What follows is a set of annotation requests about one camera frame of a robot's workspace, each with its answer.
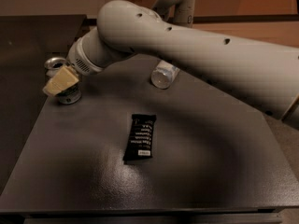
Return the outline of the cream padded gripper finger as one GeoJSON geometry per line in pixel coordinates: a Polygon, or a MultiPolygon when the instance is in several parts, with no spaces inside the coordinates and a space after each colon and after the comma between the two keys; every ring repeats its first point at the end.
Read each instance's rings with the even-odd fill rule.
{"type": "Polygon", "coordinates": [[[49,79],[43,92],[48,96],[56,96],[79,82],[77,72],[71,67],[63,65],[57,73],[49,79]]]}

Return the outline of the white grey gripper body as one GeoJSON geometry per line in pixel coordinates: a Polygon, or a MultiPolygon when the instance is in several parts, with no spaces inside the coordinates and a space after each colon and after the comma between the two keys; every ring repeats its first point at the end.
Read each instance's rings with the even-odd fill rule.
{"type": "Polygon", "coordinates": [[[93,64],[83,50],[83,38],[78,39],[70,48],[67,60],[83,76],[98,74],[102,68],[93,64]]]}

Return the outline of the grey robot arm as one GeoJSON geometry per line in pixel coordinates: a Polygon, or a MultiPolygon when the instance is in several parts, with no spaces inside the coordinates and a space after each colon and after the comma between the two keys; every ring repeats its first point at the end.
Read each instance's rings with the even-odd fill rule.
{"type": "Polygon", "coordinates": [[[43,91],[56,96],[81,76],[147,54],[299,128],[299,48],[170,24],[162,16],[177,0],[158,1],[155,9],[124,0],[104,4],[96,27],[72,45],[43,91]]]}

